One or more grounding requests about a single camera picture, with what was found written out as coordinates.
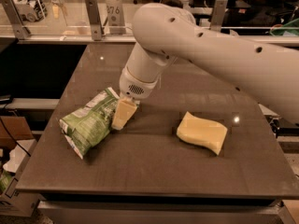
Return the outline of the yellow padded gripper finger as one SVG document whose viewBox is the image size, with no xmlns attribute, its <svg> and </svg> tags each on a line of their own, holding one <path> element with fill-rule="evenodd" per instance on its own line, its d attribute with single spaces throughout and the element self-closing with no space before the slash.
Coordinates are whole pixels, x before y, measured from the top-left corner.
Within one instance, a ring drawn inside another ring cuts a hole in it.
<svg viewBox="0 0 299 224">
<path fill-rule="evenodd" d="M 115 130 L 121 130 L 127 121 L 136 112 L 137 105 L 129 98 L 121 98 L 116 107 L 111 127 Z"/>
</svg>

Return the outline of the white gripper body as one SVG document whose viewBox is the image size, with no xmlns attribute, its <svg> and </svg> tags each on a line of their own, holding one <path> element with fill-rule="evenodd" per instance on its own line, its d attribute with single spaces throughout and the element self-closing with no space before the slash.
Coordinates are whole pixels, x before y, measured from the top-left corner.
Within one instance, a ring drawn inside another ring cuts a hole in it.
<svg viewBox="0 0 299 224">
<path fill-rule="evenodd" d="M 121 96 L 142 100 L 150 96 L 157 81 L 150 83 L 140 81 L 130 74 L 127 67 L 124 67 L 121 72 L 119 84 Z"/>
</svg>

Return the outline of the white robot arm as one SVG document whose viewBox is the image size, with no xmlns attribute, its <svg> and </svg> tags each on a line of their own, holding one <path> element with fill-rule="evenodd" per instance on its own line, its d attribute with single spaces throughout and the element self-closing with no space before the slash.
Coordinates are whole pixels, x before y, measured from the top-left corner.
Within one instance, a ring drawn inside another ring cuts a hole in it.
<svg viewBox="0 0 299 224">
<path fill-rule="evenodd" d="M 204 29 L 191 12 L 158 3 L 140 7 L 132 28 L 135 46 L 121 72 L 122 97 L 149 97 L 163 70 L 180 58 L 299 123 L 298 50 Z"/>
</svg>

